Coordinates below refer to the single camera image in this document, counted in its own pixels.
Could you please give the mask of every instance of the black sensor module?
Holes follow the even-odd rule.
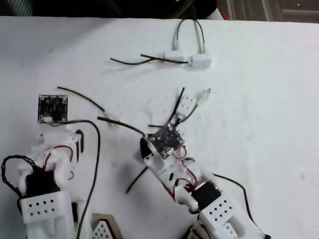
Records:
[[[160,128],[156,133],[151,134],[149,140],[163,159],[169,156],[171,150],[174,152],[184,144],[184,140],[170,122]]]
[[[68,96],[39,95],[38,123],[66,122],[67,115]]]

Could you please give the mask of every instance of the cable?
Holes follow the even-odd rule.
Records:
[[[207,233],[207,235],[209,236],[209,239],[211,239],[211,236],[210,236],[208,230],[206,229],[206,227],[205,227],[203,224],[199,224],[199,225],[200,225],[200,226],[204,229],[204,231]]]
[[[70,157],[70,162],[72,161],[72,158],[73,158],[73,149],[68,146],[68,145],[57,145],[57,146],[54,146],[53,148],[68,148],[71,150],[71,157]]]
[[[146,61],[141,61],[141,62],[135,62],[135,63],[130,63],[130,62],[125,62],[125,61],[120,61],[120,60],[117,60],[117,59],[114,59],[114,58],[110,58],[111,61],[115,61],[115,62],[118,62],[118,63],[122,63],[124,65],[129,65],[129,66],[138,66],[138,65],[142,65],[144,63],[148,63],[150,61],[154,61],[154,59],[149,59],[149,60],[146,60]]]
[[[181,90],[180,94],[179,94],[179,97],[176,101],[176,104],[174,106],[174,110],[173,112],[171,113],[169,119],[168,119],[168,122],[170,122],[172,120],[172,118],[174,117],[174,115],[176,114],[176,111],[177,111],[177,108],[178,108],[178,105],[179,105],[179,102],[181,100],[181,97],[183,96],[183,93],[184,93],[184,90],[185,90],[185,87],[183,87],[183,89]]]
[[[185,118],[181,119],[179,122],[176,122],[175,126],[179,125],[180,123],[185,122],[195,111],[195,109],[198,107],[198,105],[195,105],[194,108],[191,110],[191,112],[189,113],[188,116],[186,116]]]
[[[73,171],[71,171],[71,173],[72,173],[72,176],[71,176],[68,180],[71,180],[71,179],[74,178],[74,173],[73,173]]]
[[[154,56],[148,56],[141,54],[142,57],[147,57],[151,60],[158,60],[158,61],[164,61],[164,62],[169,62],[169,63],[175,63],[175,64],[188,64],[188,61],[174,61],[174,60],[169,60],[165,58],[159,58],[159,57],[154,57]]]
[[[58,88],[58,89],[61,89],[61,90],[65,90],[65,91],[72,92],[72,93],[74,93],[74,94],[76,94],[76,95],[78,95],[78,96],[80,96],[80,97],[82,97],[82,98],[88,100],[89,102],[91,102],[92,104],[94,104],[97,108],[99,108],[102,112],[105,112],[105,109],[104,109],[102,106],[100,106],[100,105],[97,104],[95,101],[93,101],[92,99],[90,99],[89,97],[87,97],[87,96],[85,96],[85,95],[83,95],[83,94],[81,94],[81,93],[79,93],[79,92],[77,92],[77,91],[74,91],[74,90],[65,88],[65,87],[61,87],[61,86],[58,86],[57,88]]]
[[[256,227],[260,230],[260,228],[257,226],[257,224],[255,223],[254,219],[253,219],[253,216],[251,215],[251,212],[250,212],[250,209],[249,209],[249,203],[248,203],[248,197],[247,197],[247,192],[246,192],[246,189],[243,185],[241,185],[240,183],[236,182],[235,180],[233,179],[230,179],[230,178],[227,178],[225,176],[221,176],[221,175],[218,175],[218,174],[215,174],[215,173],[212,173],[214,176],[218,177],[218,178],[222,178],[222,179],[225,179],[225,180],[228,180],[229,182],[232,182],[236,185],[238,185],[239,187],[241,187],[241,189],[243,190],[244,192],[244,198],[245,198],[245,204],[246,204],[246,210],[247,210],[247,214],[250,218],[250,220],[256,225]],[[267,234],[264,234],[265,236],[265,239],[271,239],[271,236],[270,235],[267,235]]]
[[[23,197],[23,195],[22,195],[22,193],[19,191],[19,188],[18,188],[18,187],[14,187],[11,183],[9,183],[9,181],[6,179],[6,176],[5,176],[5,165],[6,165],[6,163],[7,163],[8,160],[13,159],[13,158],[22,159],[22,160],[24,160],[25,162],[27,162],[28,164],[30,164],[31,167],[32,167],[32,169],[33,169],[33,172],[34,172],[34,173],[39,172],[39,171],[42,170],[42,169],[41,169],[39,166],[37,166],[37,165],[35,164],[35,162],[34,162],[31,158],[29,158],[29,157],[27,157],[27,156],[25,156],[25,155],[12,155],[12,156],[6,157],[6,158],[3,160],[2,164],[1,164],[1,176],[2,176],[2,181],[3,181],[5,184],[7,184],[7,186],[8,186],[9,188],[11,188],[11,189],[18,195],[18,197],[21,199],[21,198]]]
[[[139,174],[138,176],[133,180],[133,182],[129,185],[129,187],[127,188],[126,190],[126,194],[128,194],[131,190],[131,188],[134,186],[134,184],[138,181],[138,179],[145,173],[145,171],[147,170],[148,168],[145,167]]]
[[[197,181],[197,178],[196,178],[195,174],[194,174],[189,168],[187,168],[187,167],[185,166],[183,160],[181,161],[181,163],[182,163],[182,165],[186,168],[186,170],[191,174],[191,176],[194,178],[194,180],[195,180],[194,188],[196,188],[196,186],[197,186],[197,184],[198,184],[198,181]]]
[[[116,120],[113,120],[113,119],[109,119],[109,118],[105,118],[105,117],[100,117],[98,116],[98,120],[101,120],[101,121],[106,121],[106,122],[109,122],[109,123],[114,123],[114,124],[118,124],[118,125],[121,125],[121,126],[124,126],[126,128],[130,128],[138,133],[140,133],[141,135],[143,135],[143,137],[145,137],[145,133],[141,130],[139,130],[138,128],[135,128],[129,124],[126,124],[126,123],[122,123],[120,121],[116,121]]]
[[[187,19],[183,19],[182,21],[179,22],[178,26],[177,26],[177,32],[176,32],[176,40],[178,41],[178,34],[179,34],[179,29],[180,29],[180,26],[181,24],[183,23],[183,21],[185,21]],[[205,44],[205,37],[204,37],[204,31],[203,31],[203,28],[201,27],[201,24],[199,23],[199,21],[197,21],[196,19],[189,19],[189,20],[193,20],[195,21],[198,25],[199,25],[199,28],[200,28],[200,31],[201,31],[201,37],[203,39],[203,44]]]
[[[227,177],[224,177],[224,176],[215,174],[215,173],[212,173],[212,174],[214,174],[214,175],[215,175],[216,177],[218,177],[218,178],[222,178],[222,179],[228,180],[229,182],[232,182],[232,183],[238,185],[239,187],[241,187],[241,189],[242,189],[243,192],[244,192],[244,198],[245,198],[245,204],[246,204],[246,209],[247,209],[248,216],[249,216],[250,220],[252,220],[253,223],[256,224],[256,223],[254,222],[254,219],[253,219],[251,213],[250,213],[249,204],[248,204],[248,197],[247,197],[246,189],[244,188],[244,186],[241,185],[240,183],[236,182],[235,180],[230,179],[230,178],[227,178]]]
[[[54,147],[52,147],[52,148],[68,148],[68,149],[70,149],[70,150],[71,150],[70,162],[72,161],[72,158],[73,158],[73,149],[72,149],[70,146],[68,146],[68,145],[57,145],[57,146],[54,146]],[[45,169],[46,169],[46,165],[47,165],[47,163],[48,163],[48,159],[49,159],[50,156],[51,156],[51,153],[49,153],[49,154],[47,155],[47,157],[45,158],[45,160],[44,160],[44,164],[43,164],[43,170],[44,170],[44,171],[45,171]]]
[[[170,121],[173,119],[174,115],[176,114],[176,111],[177,111],[179,102],[180,102],[180,100],[181,100],[181,97],[183,96],[184,90],[185,90],[185,87],[183,87],[183,89],[181,90],[181,92],[180,92],[180,94],[179,94],[179,97],[178,97],[178,99],[177,99],[177,101],[176,101],[176,104],[175,104],[175,106],[174,106],[173,112],[171,113],[171,115],[170,115],[170,117],[169,117],[169,119],[168,119],[167,122],[170,122]],[[149,124],[149,127],[162,127],[162,126]]]
[[[90,190],[88,199],[86,201],[86,204],[85,204],[85,207],[84,207],[81,219],[80,219],[78,232],[76,234],[76,239],[79,239],[80,238],[80,234],[81,234],[81,228],[82,228],[83,221],[84,221],[84,217],[85,217],[86,211],[88,209],[88,206],[89,206],[92,194],[93,194],[93,190],[94,190],[94,187],[95,187],[97,175],[98,175],[98,168],[99,168],[99,161],[100,161],[100,149],[101,149],[101,134],[100,134],[100,130],[96,126],[96,124],[93,123],[92,121],[86,120],[86,119],[71,120],[71,121],[67,121],[67,122],[60,122],[59,124],[56,124],[56,125],[53,125],[53,124],[50,124],[50,125],[53,126],[53,127],[58,127],[60,125],[73,124],[73,123],[89,123],[95,128],[95,130],[97,132],[97,135],[98,135],[98,148],[97,148],[96,164],[95,164],[95,170],[94,170],[94,178],[93,178],[93,182],[92,182],[92,186],[91,186],[91,190]]]
[[[44,163],[43,163],[43,170],[45,171],[45,169],[46,169],[46,164],[48,163],[48,159],[49,159],[49,157],[51,156],[51,153],[49,153],[48,155],[47,155],[47,157],[45,158],[45,160],[44,160]]]
[[[187,155],[186,146],[183,145],[183,146],[179,147],[179,151],[180,151],[181,148],[184,149],[184,154],[181,154],[181,152],[180,152],[180,155],[181,155],[180,157],[177,157],[176,154],[175,154],[175,152],[173,153],[174,157],[175,157],[177,160],[184,159],[184,158],[186,157],[186,155]]]

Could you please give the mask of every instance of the white plastic bracket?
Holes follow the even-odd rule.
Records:
[[[113,239],[106,221],[99,221],[93,231],[93,239]]]

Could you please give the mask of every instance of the white plastic connector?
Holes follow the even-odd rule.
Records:
[[[190,64],[193,68],[208,68],[211,62],[211,57],[207,53],[193,55],[190,59]]]
[[[184,61],[184,53],[182,51],[166,51],[163,54],[163,59],[173,60],[173,61]]]
[[[211,89],[208,88],[207,90],[204,90],[198,93],[198,95],[196,95],[196,104],[200,106],[201,104],[206,102],[210,96],[210,92],[211,92]]]

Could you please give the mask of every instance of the black wire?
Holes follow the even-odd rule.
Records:
[[[179,105],[179,102],[181,100],[181,97],[183,96],[183,93],[184,93],[184,90],[185,90],[185,87],[183,87],[183,89],[181,90],[180,94],[179,94],[179,97],[176,101],[176,104],[175,104],[175,107],[173,109],[173,112],[171,113],[169,119],[167,122],[170,122],[172,120],[172,118],[174,117],[174,115],[176,114],[176,111],[177,111],[177,108],[178,108],[178,105]]]
[[[86,204],[85,204],[85,207],[84,207],[84,210],[83,210],[81,219],[80,219],[80,223],[79,223],[79,227],[78,227],[78,232],[77,232],[77,234],[76,234],[76,239],[79,239],[79,238],[80,238],[80,234],[81,234],[81,228],[82,228],[83,221],[84,221],[84,217],[85,217],[85,213],[86,213],[86,211],[87,211],[87,209],[88,209],[88,206],[89,206],[89,203],[90,203],[92,194],[93,194],[93,190],[94,190],[94,187],[95,187],[96,179],[97,179],[97,176],[98,176],[98,168],[99,168],[99,161],[100,161],[100,149],[101,149],[101,134],[100,134],[100,130],[99,130],[99,128],[96,126],[96,124],[93,123],[92,121],[86,120],[86,119],[71,120],[71,121],[67,121],[67,122],[60,122],[60,123],[57,124],[57,125],[53,125],[53,124],[50,124],[50,125],[53,126],[53,127],[57,127],[57,126],[60,126],[60,125],[73,124],[73,123],[89,123],[89,124],[91,124],[91,125],[95,128],[95,130],[96,130],[96,132],[97,132],[97,135],[98,135],[98,149],[97,149],[97,156],[96,156],[96,164],[95,164],[95,170],[94,170],[93,183],[92,183],[91,190],[90,190],[88,199],[87,199],[87,201],[86,201]]]
[[[246,204],[246,209],[247,209],[247,213],[248,213],[248,216],[250,218],[250,220],[256,225],[256,227],[260,230],[260,228],[257,226],[257,224],[255,223],[254,219],[253,219],[253,216],[251,215],[251,212],[250,212],[250,209],[249,209],[249,203],[248,203],[248,197],[247,197],[247,193],[246,193],[246,189],[243,185],[241,185],[240,183],[236,182],[235,180],[232,180],[230,178],[227,178],[227,177],[224,177],[224,176],[221,176],[221,175],[218,175],[218,174],[215,174],[215,173],[212,173],[214,174],[216,177],[218,178],[222,178],[222,179],[225,179],[225,180],[228,180],[229,182],[232,182],[236,185],[238,185],[239,187],[242,188],[243,192],[244,192],[244,198],[245,198],[245,204]],[[271,239],[271,236],[270,235],[267,235],[267,234],[264,234],[265,236],[265,239]]]
[[[135,128],[129,124],[126,124],[126,123],[122,123],[120,121],[116,121],[116,120],[113,120],[113,119],[109,119],[109,118],[105,118],[105,117],[100,117],[98,116],[98,120],[101,120],[101,121],[106,121],[106,122],[109,122],[109,123],[114,123],[114,124],[118,124],[118,125],[121,125],[121,126],[124,126],[126,128],[130,128],[138,133],[140,133],[141,135],[143,135],[143,137],[145,137],[145,133],[141,130],[139,130],[138,128]]]
[[[89,97],[77,92],[77,91],[74,91],[74,90],[71,90],[71,89],[68,89],[68,88],[65,88],[65,87],[61,87],[61,86],[58,86],[57,87],[58,89],[61,89],[61,90],[65,90],[65,91],[69,91],[69,92],[72,92],[72,93],[75,93],[76,95],[88,100],[89,102],[91,102],[92,104],[94,104],[97,108],[99,108],[102,112],[105,112],[105,109],[100,106],[99,104],[97,104],[95,101],[93,101],[92,99],[90,99]]]
[[[179,97],[178,97],[178,99],[177,99],[177,101],[176,101],[176,104],[175,104],[175,106],[174,106],[173,112],[171,113],[171,115],[170,115],[170,117],[169,117],[169,119],[168,119],[167,122],[170,122],[170,121],[173,119],[174,115],[176,114],[176,111],[177,111],[179,102],[180,102],[180,100],[181,100],[181,97],[183,96],[184,90],[185,90],[185,87],[183,87],[183,89],[181,90],[181,92],[180,92],[180,94],[179,94]],[[162,126],[161,126],[161,125],[149,124],[149,127],[161,128]]]
[[[11,156],[8,156],[6,157],[2,164],[1,164],[1,176],[2,176],[2,181],[7,184],[7,186],[9,188],[11,188],[19,197],[19,199],[21,199],[23,197],[22,193],[19,191],[19,188],[18,187],[14,187],[11,183],[9,183],[9,181],[6,179],[6,176],[5,176],[5,165],[7,163],[8,160],[10,159],[13,159],[13,158],[17,158],[17,159],[22,159],[24,160],[25,162],[27,162],[28,164],[31,165],[32,169],[33,169],[33,172],[36,173],[38,171],[41,170],[41,168],[39,166],[37,166],[35,164],[35,162],[31,159],[31,158],[28,158],[27,156],[25,155],[11,155]]]
[[[215,174],[215,173],[213,173],[213,174],[214,174],[216,177],[218,177],[218,178],[222,178],[222,179],[228,180],[229,182],[232,182],[232,183],[238,185],[239,187],[241,187],[241,189],[242,189],[243,192],[244,192],[244,198],[245,198],[245,204],[246,204],[246,209],[247,209],[248,216],[249,216],[250,220],[252,220],[253,223],[256,224],[255,221],[254,221],[254,219],[253,219],[253,217],[252,217],[252,215],[251,215],[251,213],[250,213],[249,204],[248,204],[248,197],[247,197],[246,189],[244,188],[244,186],[241,185],[240,183],[236,182],[235,180],[230,179],[230,178],[227,178],[227,177],[224,177],[224,176]]]
[[[149,127],[162,128],[162,127],[163,127],[163,125],[149,124]]]
[[[146,60],[146,61],[141,61],[141,62],[135,62],[135,63],[130,63],[130,62],[125,62],[125,61],[120,61],[120,60],[117,60],[117,59],[114,59],[114,58],[110,58],[111,61],[115,61],[115,62],[118,62],[118,63],[122,63],[124,65],[129,65],[129,66],[138,66],[138,65],[142,65],[144,63],[148,63],[150,61],[154,61],[154,59],[149,59],[149,60]]]
[[[183,118],[183,119],[177,121],[176,124],[175,124],[175,126],[179,125],[180,123],[185,122],[185,121],[194,113],[194,111],[195,111],[195,109],[196,109],[197,107],[198,107],[198,105],[195,105],[194,108],[193,108],[193,109],[191,110],[191,112],[189,113],[189,115],[186,116],[185,118]]]
[[[72,173],[72,176],[68,180],[71,180],[74,178],[74,173],[72,171],[71,171],[71,173]]]
[[[147,170],[148,168],[145,167],[139,174],[138,176],[132,181],[132,183],[129,185],[129,187],[127,188],[126,190],[126,194],[128,194],[131,190],[131,188],[134,186],[134,184],[138,181],[138,179],[145,173],[145,171]]]
[[[175,63],[175,64],[188,64],[188,61],[174,61],[174,60],[169,60],[165,58],[159,58],[159,57],[154,57],[154,56],[148,56],[141,54],[142,57],[147,57],[150,60],[158,60],[158,61],[164,61],[164,62],[170,62],[170,63]]]
[[[200,226],[205,230],[205,232],[207,233],[207,235],[209,236],[209,239],[211,239],[211,236],[208,232],[208,230],[206,229],[206,227],[203,224],[200,224]]]
[[[178,24],[178,27],[177,27],[177,33],[176,33],[176,40],[178,41],[178,34],[179,34],[179,29],[180,29],[180,25],[183,23],[183,21],[185,21],[187,19],[183,19],[182,21],[180,21],[180,23]],[[204,31],[203,31],[203,28],[201,27],[201,24],[199,23],[199,21],[197,21],[196,19],[190,19],[190,20],[193,20],[195,21],[198,25],[199,25],[199,28],[200,28],[200,31],[201,31],[201,37],[203,39],[203,44],[205,44],[205,38],[204,38]]]

